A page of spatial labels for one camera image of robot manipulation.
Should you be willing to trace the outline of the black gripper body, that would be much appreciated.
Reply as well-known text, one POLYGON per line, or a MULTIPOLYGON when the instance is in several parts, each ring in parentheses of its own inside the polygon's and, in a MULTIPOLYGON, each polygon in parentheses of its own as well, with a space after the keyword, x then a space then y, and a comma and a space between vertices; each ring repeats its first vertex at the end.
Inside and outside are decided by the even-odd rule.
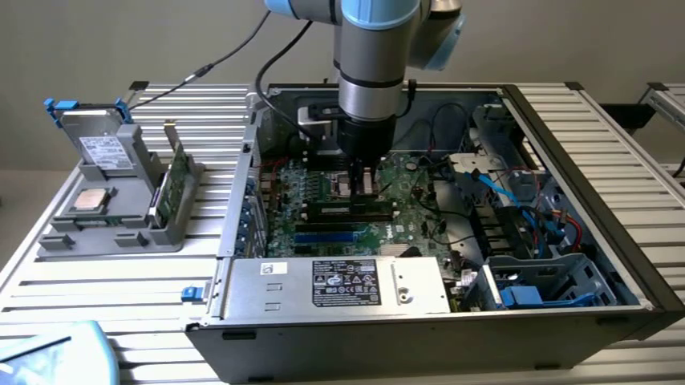
POLYGON ((397 117, 364 121, 352 118, 340 123, 340 148, 356 160, 377 161, 390 150, 397 117))

